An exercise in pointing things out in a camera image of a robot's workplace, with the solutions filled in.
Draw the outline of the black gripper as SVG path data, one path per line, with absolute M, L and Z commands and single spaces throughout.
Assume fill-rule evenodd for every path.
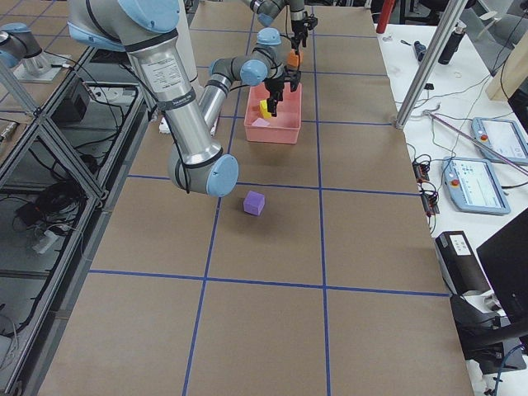
M 312 13 L 306 11 L 290 12 L 291 28 L 293 36 L 290 37 L 291 50 L 299 53 L 299 46 L 307 46 L 309 31 L 312 31 L 318 24 L 318 18 Z
M 283 101 L 285 85 L 289 85 L 290 92 L 296 92 L 300 85 L 301 76 L 300 70 L 286 68 L 282 74 L 264 80 L 265 88 L 269 93 L 266 106 L 271 117 L 277 117 L 277 104 L 278 101 Z

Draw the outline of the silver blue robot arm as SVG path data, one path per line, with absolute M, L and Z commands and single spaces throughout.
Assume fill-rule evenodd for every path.
M 305 10 L 304 1 L 282 1 L 282 0 L 246 0 L 243 1 L 253 13 L 257 15 L 259 22 L 265 27 L 265 32 L 271 32 L 272 22 L 281 14 L 286 7 L 290 8 L 291 29 L 294 33 L 292 37 L 286 36 L 290 41 L 291 49 L 300 54 L 299 46 L 306 47 L 306 39 L 309 31 L 318 24 L 318 18 Z
M 238 162 L 224 153 L 210 131 L 233 83 L 254 87 L 263 83 L 270 93 L 267 109 L 276 113 L 284 86 L 295 91 L 300 72 L 281 60 L 280 32 L 272 22 L 290 9 L 293 49 L 306 44 L 317 24 L 302 1 L 249 1 L 263 28 L 248 56 L 217 59 L 210 66 L 210 79 L 196 93 L 184 64 L 194 60 L 192 52 L 180 53 L 179 28 L 186 26 L 180 1 L 71 1 L 68 28 L 72 38 L 103 50 L 127 53 L 132 74 L 143 83 L 163 114 L 174 140 L 168 163 L 172 182 L 186 192 L 222 197 L 238 180 Z

